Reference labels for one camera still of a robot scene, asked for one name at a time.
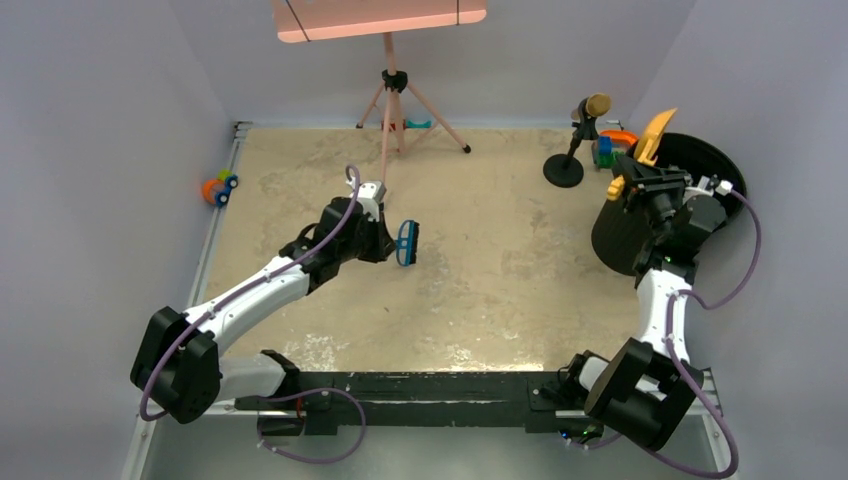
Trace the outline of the yellow slotted scoop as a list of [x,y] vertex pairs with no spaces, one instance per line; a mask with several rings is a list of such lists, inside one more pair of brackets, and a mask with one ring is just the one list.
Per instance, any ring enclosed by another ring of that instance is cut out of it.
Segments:
[[[655,154],[659,147],[666,127],[677,112],[677,108],[658,113],[646,126],[640,136],[634,151],[633,161],[639,165],[653,167],[656,163]],[[609,201],[615,201],[621,197],[625,190],[626,180],[624,174],[616,176],[609,184],[606,196]]]

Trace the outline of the blue hand brush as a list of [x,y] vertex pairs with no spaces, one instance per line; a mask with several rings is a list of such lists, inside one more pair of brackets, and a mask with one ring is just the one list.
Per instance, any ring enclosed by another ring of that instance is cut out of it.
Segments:
[[420,224],[407,219],[398,228],[395,257],[401,267],[409,267],[417,262],[417,248]]

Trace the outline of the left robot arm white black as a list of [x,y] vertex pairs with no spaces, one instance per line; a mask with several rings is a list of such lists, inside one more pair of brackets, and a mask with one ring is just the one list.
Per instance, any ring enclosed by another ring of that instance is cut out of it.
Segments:
[[380,263],[393,251],[383,201],[336,197],[319,222],[237,286],[184,312],[159,309],[130,371],[131,383],[142,392],[142,418],[155,418],[149,402],[181,424],[217,402],[246,397],[261,397],[275,409],[289,407],[298,382],[291,376],[295,366],[282,355],[266,350],[226,360],[223,353],[270,315],[334,279],[344,263]]

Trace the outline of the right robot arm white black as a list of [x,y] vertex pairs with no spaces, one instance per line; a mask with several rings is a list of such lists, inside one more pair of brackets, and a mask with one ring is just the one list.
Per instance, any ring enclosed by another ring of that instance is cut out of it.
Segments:
[[633,262],[640,332],[606,361],[586,351],[561,377],[571,405],[637,445],[665,446],[703,384],[684,339],[685,292],[697,271],[696,256],[726,221],[716,198],[717,177],[694,181],[685,170],[622,156],[607,199],[625,217],[641,215],[648,234]]

